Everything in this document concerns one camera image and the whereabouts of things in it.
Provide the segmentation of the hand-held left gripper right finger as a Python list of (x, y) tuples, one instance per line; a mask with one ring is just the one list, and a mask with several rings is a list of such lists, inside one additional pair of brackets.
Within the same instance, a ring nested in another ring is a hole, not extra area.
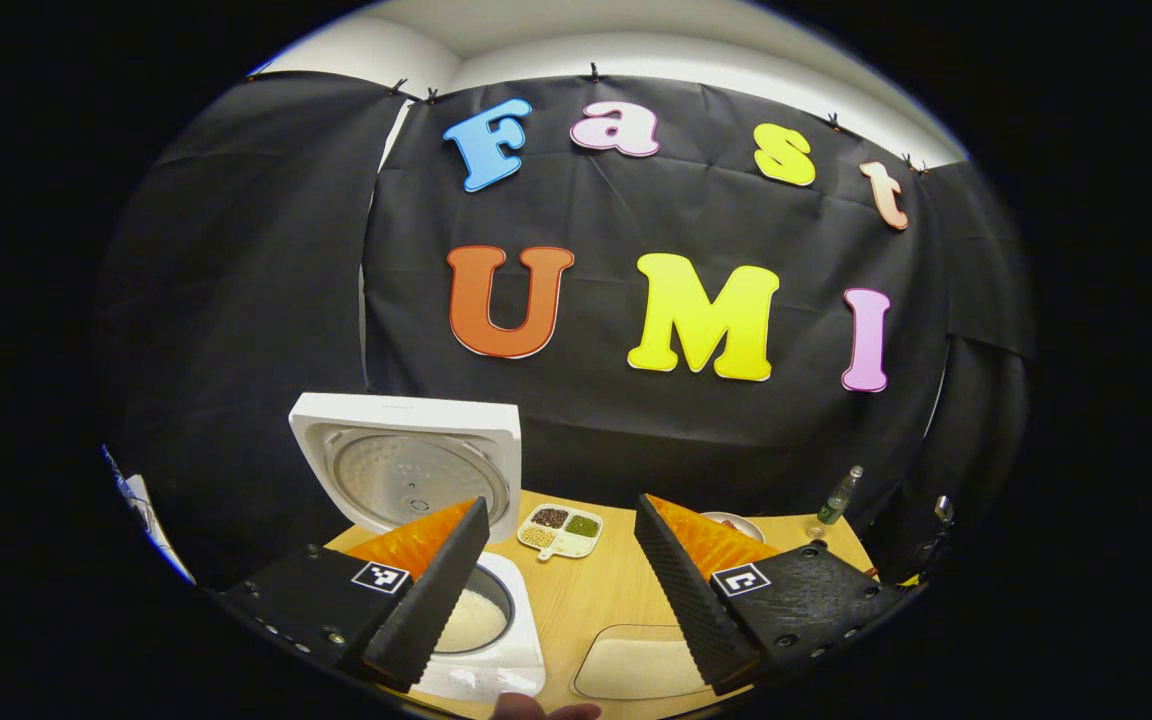
[(717, 694), (795, 682), (902, 609), (902, 589), (824, 541), (778, 551), (652, 495), (634, 535), (704, 682)]

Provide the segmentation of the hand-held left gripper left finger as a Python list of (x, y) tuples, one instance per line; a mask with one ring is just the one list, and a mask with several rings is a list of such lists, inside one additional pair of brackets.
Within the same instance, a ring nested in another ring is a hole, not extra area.
[(429, 666), (486, 541), (488, 510), (476, 497), (353, 553), (306, 544), (219, 602), (316, 664), (406, 692)]

